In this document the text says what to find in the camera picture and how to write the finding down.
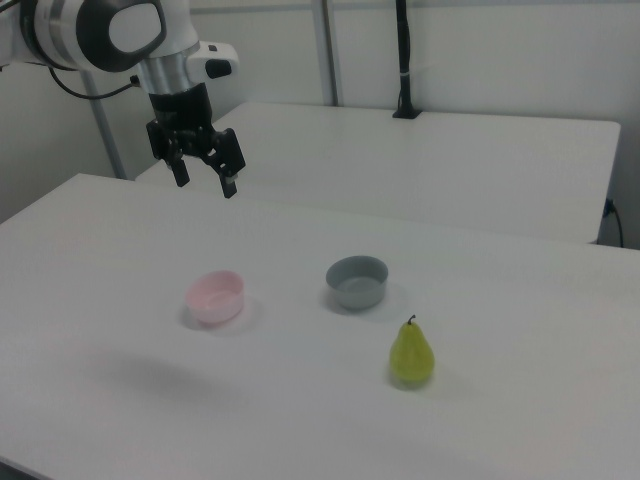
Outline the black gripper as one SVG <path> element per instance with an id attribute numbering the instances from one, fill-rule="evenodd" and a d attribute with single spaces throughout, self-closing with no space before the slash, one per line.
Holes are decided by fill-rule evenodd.
<path id="1" fill-rule="evenodd" d="M 176 185 L 184 187 L 190 181 L 183 153 L 203 156 L 204 163 L 217 173 L 224 198 L 232 198 L 246 162 L 233 129 L 214 131 L 206 85 L 174 94 L 150 94 L 149 99 L 155 114 L 146 125 L 152 154 L 165 162 Z"/>

